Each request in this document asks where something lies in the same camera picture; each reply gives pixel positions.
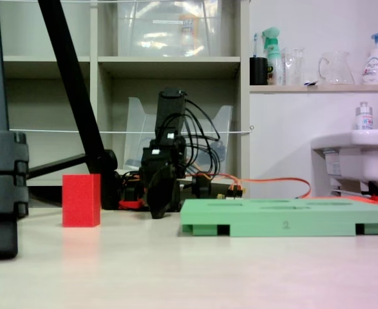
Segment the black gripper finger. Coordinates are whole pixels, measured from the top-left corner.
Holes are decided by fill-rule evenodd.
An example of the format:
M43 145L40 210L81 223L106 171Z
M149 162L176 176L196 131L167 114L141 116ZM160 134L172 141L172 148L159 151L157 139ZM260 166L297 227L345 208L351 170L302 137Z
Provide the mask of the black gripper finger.
M172 191L172 211L180 212L180 182L178 181L178 170L174 167L173 171L173 191Z
M165 165L156 171L148 187L148 205L153 219L161 219L170 209L175 185L175 168Z

